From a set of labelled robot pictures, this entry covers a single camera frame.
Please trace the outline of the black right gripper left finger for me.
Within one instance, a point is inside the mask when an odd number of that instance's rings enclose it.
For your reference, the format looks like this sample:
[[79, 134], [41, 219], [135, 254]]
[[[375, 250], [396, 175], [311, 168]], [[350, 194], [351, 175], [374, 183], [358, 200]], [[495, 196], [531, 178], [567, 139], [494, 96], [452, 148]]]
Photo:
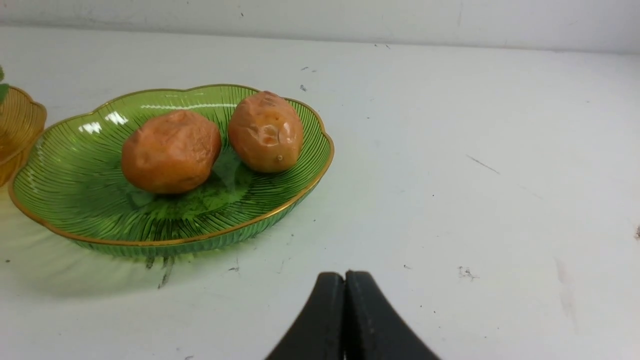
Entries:
[[322, 272], [310, 296], [268, 360], [342, 360], [345, 280], [336, 272]]

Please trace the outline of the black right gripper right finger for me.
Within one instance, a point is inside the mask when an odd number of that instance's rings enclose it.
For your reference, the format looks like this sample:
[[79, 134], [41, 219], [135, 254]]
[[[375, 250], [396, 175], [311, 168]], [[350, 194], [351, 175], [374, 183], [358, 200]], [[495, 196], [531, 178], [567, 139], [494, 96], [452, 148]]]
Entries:
[[347, 360], [438, 360], [366, 271], [346, 273], [344, 349]]

